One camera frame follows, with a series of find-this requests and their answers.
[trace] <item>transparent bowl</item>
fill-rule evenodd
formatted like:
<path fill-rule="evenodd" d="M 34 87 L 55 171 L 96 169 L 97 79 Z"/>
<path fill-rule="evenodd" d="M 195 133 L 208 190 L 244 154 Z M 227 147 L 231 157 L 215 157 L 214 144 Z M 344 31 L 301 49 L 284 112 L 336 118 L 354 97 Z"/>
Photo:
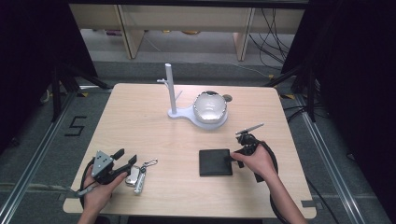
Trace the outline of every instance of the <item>transparent bowl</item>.
<path fill-rule="evenodd" d="M 194 102 L 194 115 L 202 123 L 218 123 L 227 112 L 227 102 L 215 91 L 204 91 Z"/>

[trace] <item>light wood tabletop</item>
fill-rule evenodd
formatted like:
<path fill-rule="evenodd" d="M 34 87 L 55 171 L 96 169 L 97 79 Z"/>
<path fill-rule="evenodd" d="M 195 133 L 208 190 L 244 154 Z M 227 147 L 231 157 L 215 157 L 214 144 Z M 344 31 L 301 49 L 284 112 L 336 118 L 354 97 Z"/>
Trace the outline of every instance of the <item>light wood tabletop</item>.
<path fill-rule="evenodd" d="M 115 161 L 114 169 L 135 154 L 138 166 L 153 158 L 158 159 L 158 164 L 148 168 L 140 195 L 122 183 L 103 214 L 275 217 L 268 188 L 264 182 L 257 183 L 247 167 L 240 169 L 233 162 L 233 175 L 199 176 L 200 149 L 240 149 L 235 133 L 263 122 L 251 133 L 265 140 L 276 154 L 279 176 L 305 218 L 315 217 L 316 208 L 302 206 L 302 201 L 312 201 L 312 197 L 275 89 L 175 85 L 175 93 L 180 91 L 178 108 L 192 105 L 202 91 L 230 94 L 233 99 L 227 104 L 227 121 L 218 129 L 207 131 L 187 119 L 170 119 L 169 94 L 163 84 L 118 84 L 108 99 L 72 189 L 79 188 L 84 168 L 96 151 L 112 155 L 124 148 L 125 155 Z M 64 211 L 81 213 L 79 200 L 66 199 Z"/>

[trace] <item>vertical white pole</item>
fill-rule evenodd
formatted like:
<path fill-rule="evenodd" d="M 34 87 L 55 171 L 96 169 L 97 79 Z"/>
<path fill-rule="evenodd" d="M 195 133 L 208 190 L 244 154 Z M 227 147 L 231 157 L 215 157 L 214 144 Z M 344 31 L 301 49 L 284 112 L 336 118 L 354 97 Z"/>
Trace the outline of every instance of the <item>vertical white pole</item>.
<path fill-rule="evenodd" d="M 170 63 L 165 64 L 166 70 L 166 82 L 168 84 L 169 96 L 171 98 L 171 108 L 172 114 L 176 114 L 176 99 L 175 99 L 175 89 L 173 83 L 173 75 L 172 75 L 172 65 Z"/>

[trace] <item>gray carpet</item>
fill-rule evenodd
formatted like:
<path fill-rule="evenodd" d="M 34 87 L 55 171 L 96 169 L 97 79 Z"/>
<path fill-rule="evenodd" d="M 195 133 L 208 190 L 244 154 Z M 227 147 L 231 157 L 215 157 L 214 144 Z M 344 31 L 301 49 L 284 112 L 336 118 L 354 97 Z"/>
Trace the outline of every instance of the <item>gray carpet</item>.
<path fill-rule="evenodd" d="M 279 76 L 278 70 L 264 66 L 238 67 L 231 64 L 207 63 L 173 63 L 174 81 L 176 84 L 228 85 L 228 86 L 261 86 L 269 81 L 268 75 Z M 156 83 L 165 77 L 163 63 L 95 63 L 101 80 L 114 85 L 120 82 Z M 279 94 L 290 93 L 293 78 L 279 84 Z M 78 79 L 78 82 L 90 84 Z M 106 106 L 110 93 L 90 92 L 87 97 L 77 97 L 71 104 L 64 122 L 57 132 L 46 158 L 40 165 L 33 182 L 35 184 L 70 186 L 81 163 L 85 149 L 91 141 L 97 122 Z M 281 99 L 284 108 L 296 106 L 292 99 Z M 0 156 L 0 183 L 16 183 L 27 162 L 38 147 L 41 138 L 50 125 L 52 103 L 48 102 L 36 109 L 24 129 L 17 136 L 20 145 L 9 147 Z M 297 109 L 285 111 L 288 117 Z M 357 164 L 346 157 L 347 148 L 332 124 L 326 111 L 317 108 L 317 125 L 329 149 L 341 170 L 347 185 L 359 204 L 367 223 L 390 223 L 381 205 L 361 174 Z M 75 116 L 85 116 L 75 124 L 84 126 L 80 136 L 65 136 L 77 133 L 69 128 Z M 290 130 L 300 156 L 306 177 L 314 184 L 326 200 L 340 223 L 351 223 L 344 206 L 330 180 L 323 161 L 318 154 L 315 143 L 306 128 L 301 115 L 292 119 Z M 311 188 L 311 193 L 318 205 L 318 215 L 310 223 L 335 223 L 332 216 Z M 0 203 L 4 203 L 9 194 L 8 189 L 0 190 Z M 31 191 L 23 197 L 11 223 L 76 223 L 77 215 L 63 211 L 61 192 Z M 112 223 L 126 223 L 128 217 L 110 216 Z M 275 219 L 265 219 L 264 223 L 280 223 Z"/>

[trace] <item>black wallet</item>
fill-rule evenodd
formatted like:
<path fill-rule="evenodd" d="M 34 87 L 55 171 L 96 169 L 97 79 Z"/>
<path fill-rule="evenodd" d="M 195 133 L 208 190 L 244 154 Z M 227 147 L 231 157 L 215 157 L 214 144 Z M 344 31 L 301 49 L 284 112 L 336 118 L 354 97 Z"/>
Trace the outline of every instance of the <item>black wallet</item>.
<path fill-rule="evenodd" d="M 230 149 L 202 149 L 199 151 L 199 175 L 232 175 Z"/>

